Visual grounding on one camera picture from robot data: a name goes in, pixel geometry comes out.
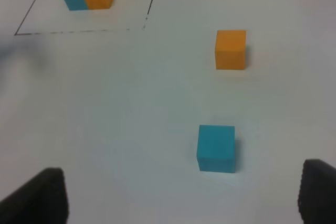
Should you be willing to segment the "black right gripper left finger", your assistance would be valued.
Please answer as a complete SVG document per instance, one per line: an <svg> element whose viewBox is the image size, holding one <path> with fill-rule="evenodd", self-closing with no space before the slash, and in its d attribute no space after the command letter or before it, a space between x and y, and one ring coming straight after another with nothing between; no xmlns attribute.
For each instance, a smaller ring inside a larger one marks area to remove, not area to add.
<svg viewBox="0 0 336 224"><path fill-rule="evenodd" d="M1 223L67 223L64 172L46 168L1 200Z"/></svg>

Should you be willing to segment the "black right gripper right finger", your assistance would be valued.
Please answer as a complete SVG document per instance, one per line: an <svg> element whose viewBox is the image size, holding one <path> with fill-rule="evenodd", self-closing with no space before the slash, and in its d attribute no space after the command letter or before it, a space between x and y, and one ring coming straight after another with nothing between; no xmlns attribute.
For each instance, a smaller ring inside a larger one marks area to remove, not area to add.
<svg viewBox="0 0 336 224"><path fill-rule="evenodd" d="M303 223L335 223L335 168L320 159L303 164L298 195Z"/></svg>

